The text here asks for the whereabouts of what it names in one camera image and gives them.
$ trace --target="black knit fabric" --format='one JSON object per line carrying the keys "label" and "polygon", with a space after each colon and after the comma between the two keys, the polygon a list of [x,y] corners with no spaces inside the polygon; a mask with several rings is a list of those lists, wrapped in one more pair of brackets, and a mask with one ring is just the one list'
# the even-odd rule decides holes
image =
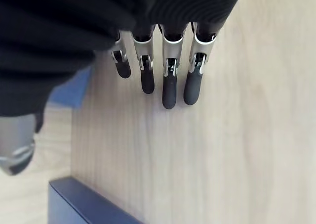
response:
{"label": "black knit fabric", "polygon": [[0,0],[0,116],[41,112],[52,89],[109,49],[117,30],[211,22],[237,0]]}

